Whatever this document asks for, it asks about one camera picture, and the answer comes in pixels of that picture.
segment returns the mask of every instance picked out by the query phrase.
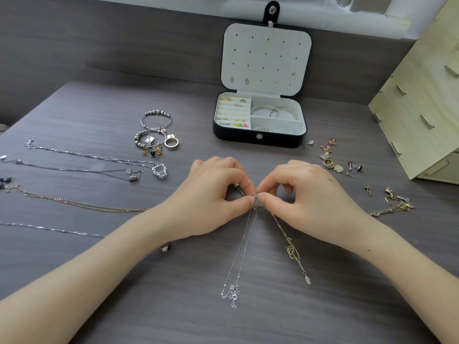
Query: gold necklace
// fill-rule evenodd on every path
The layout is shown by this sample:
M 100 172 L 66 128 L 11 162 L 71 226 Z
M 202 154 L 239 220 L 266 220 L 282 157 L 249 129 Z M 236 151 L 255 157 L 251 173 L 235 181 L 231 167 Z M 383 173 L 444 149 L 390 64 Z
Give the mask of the gold necklace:
M 9 193 L 12 189 L 15 189 L 18 192 L 24 193 L 27 197 L 30 197 L 30 198 L 48 199 L 48 200 L 56 201 L 58 203 L 78 206 L 80 208 L 89 209 L 89 210 L 95 210 L 95 211 L 102 211 L 102 212 L 144 212 L 144 211 L 147 211 L 149 209 L 149 208 L 140 208 L 140 209 L 109 208 L 109 207 L 105 207 L 105 206 L 84 204 L 84 203 L 79 203 L 77 201 L 71 201 L 71 200 L 66 200 L 66 199 L 62 199 L 62 198 L 50 197 L 50 196 L 47 196 L 47 195 L 39 195 L 39 194 L 30 193 L 30 192 L 24 191 L 21 188 L 20 185 L 15 185 L 13 187 L 5 186 L 5 190 L 6 190 L 7 193 Z
M 245 196 L 244 192 L 242 191 L 242 189 L 240 188 L 238 183 L 236 183 L 234 186 L 239 190 L 239 192 L 241 192 L 242 195 Z M 263 204 L 258 203 L 258 206 L 266 209 L 266 207 Z M 284 237 L 287 239 L 288 245 L 285 248 L 287 249 L 287 253 L 288 253 L 289 257 L 291 259 L 293 259 L 293 260 L 296 260 L 296 262 L 298 263 L 298 265 L 301 268 L 301 271 L 303 272 L 303 275 L 304 275 L 304 278 L 306 279 L 306 282 L 310 285 L 311 284 L 311 279 L 309 279 L 309 276 L 307 276 L 306 271 L 304 270 L 303 266 L 301 265 L 300 254 L 298 253 L 298 250 L 296 249 L 295 245 L 293 245 L 293 243 L 291 242 L 291 237 L 289 237 L 287 235 L 287 233 L 285 233 L 284 229 L 282 229 L 282 227 L 280 226 L 279 221 L 277 220 L 277 217 L 272 212 L 270 212 L 270 214 L 274 218 L 274 221 L 276 221 L 277 226 L 282 231 L 282 234 L 284 234 Z

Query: gold chain pile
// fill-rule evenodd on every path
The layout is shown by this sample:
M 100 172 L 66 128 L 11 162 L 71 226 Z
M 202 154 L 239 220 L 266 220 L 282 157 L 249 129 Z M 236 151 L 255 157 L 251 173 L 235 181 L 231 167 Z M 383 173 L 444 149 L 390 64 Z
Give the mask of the gold chain pile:
M 149 208 L 120 209 L 120 208 L 108 208 L 108 207 L 105 207 L 105 206 L 84 204 L 84 203 L 79 203 L 77 201 L 71 201 L 71 200 L 66 200 L 66 199 L 62 199 L 62 198 L 55 198 L 55 197 L 50 197 L 50 196 L 47 196 L 47 195 L 38 195 L 38 194 L 26 192 L 21 188 L 20 185 L 15 185 L 13 187 L 6 187 L 6 192 L 9 193 L 12 189 L 15 189 L 18 192 L 24 193 L 27 197 L 30 197 L 30 198 L 48 199 L 48 200 L 56 201 L 58 203 L 78 206 L 80 208 L 89 209 L 89 210 L 95 210 L 95 211 L 102 211 L 102 212 L 144 212 L 144 211 L 147 211 L 149 209 Z
M 245 196 L 244 192 L 242 191 L 242 189 L 240 188 L 238 183 L 236 183 L 234 185 L 234 187 L 236 187 L 239 190 L 239 192 L 241 192 L 241 194 Z M 258 206 L 266 209 L 266 207 L 264 205 L 260 204 L 260 203 L 258 203 Z M 291 237 L 288 237 L 287 233 L 285 233 L 284 229 L 282 229 L 282 227 L 280 226 L 279 221 L 277 220 L 277 217 L 271 212 L 270 212 L 270 214 L 274 218 L 274 221 L 276 221 L 277 226 L 282 231 L 282 234 L 284 234 L 284 237 L 287 239 L 288 245 L 285 248 L 287 249 L 287 253 L 288 253 L 289 257 L 291 259 L 297 261 L 298 265 L 300 266 L 300 268 L 301 268 L 301 270 L 303 272 L 303 275 L 304 275 L 304 278 L 306 279 L 306 282 L 310 285 L 311 284 L 311 280 L 309 279 L 309 276 L 307 276 L 306 271 L 304 270 L 303 266 L 301 265 L 300 254 L 298 253 L 298 250 L 296 249 L 295 245 L 293 245 L 293 243 L 291 242 Z
M 391 208 L 390 209 L 385 209 L 385 210 L 379 210 L 379 211 L 371 211 L 370 212 L 370 216 L 379 217 L 381 215 L 390 214 L 390 213 L 393 213 L 393 212 L 410 211 L 411 209 L 416 209 L 416 207 L 413 204 L 410 203 L 410 199 L 409 198 L 401 197 L 399 195 L 394 198 L 394 191 L 392 189 L 390 189 L 389 187 L 386 187 L 386 189 L 384 191 L 387 193 L 387 196 L 384 199 L 391 206 Z M 397 204 L 397 205 L 392 204 L 389 201 L 389 199 L 390 200 L 399 201 L 400 203 Z

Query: right hand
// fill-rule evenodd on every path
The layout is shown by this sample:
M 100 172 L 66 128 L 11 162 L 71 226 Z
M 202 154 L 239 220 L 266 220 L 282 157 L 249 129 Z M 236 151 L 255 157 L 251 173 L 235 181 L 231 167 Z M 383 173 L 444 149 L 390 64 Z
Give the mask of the right hand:
M 294 204 L 277 197 L 283 185 L 296 189 Z M 289 161 L 276 167 L 258 186 L 258 200 L 290 226 L 317 239 L 358 252 L 381 224 L 365 213 L 319 165 Z

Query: forearm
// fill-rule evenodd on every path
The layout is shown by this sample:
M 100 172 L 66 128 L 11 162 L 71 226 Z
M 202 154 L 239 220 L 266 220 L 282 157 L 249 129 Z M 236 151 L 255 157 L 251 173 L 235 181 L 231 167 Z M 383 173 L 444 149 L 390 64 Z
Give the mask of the forearm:
M 381 270 L 443 344 L 459 343 L 459 279 L 385 225 L 358 254 Z
M 2 343 L 67 343 L 129 271 L 166 243 L 137 215 L 83 254 L 0 302 Z

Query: hand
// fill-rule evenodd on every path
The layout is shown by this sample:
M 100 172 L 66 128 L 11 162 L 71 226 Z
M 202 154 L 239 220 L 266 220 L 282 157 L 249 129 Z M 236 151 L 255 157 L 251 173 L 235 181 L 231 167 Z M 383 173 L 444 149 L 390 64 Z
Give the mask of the hand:
M 294 204 L 276 196 L 281 184 L 287 193 L 296 189 Z M 257 191 L 259 201 L 290 226 L 353 252 L 379 224 L 319 165 L 301 161 L 279 165 Z
M 247 196 L 226 201 L 228 185 L 235 183 Z M 246 213 L 255 203 L 255 194 L 254 184 L 236 159 L 215 156 L 194 161 L 187 179 L 153 210 L 160 211 L 171 240 L 176 240 L 209 233 Z

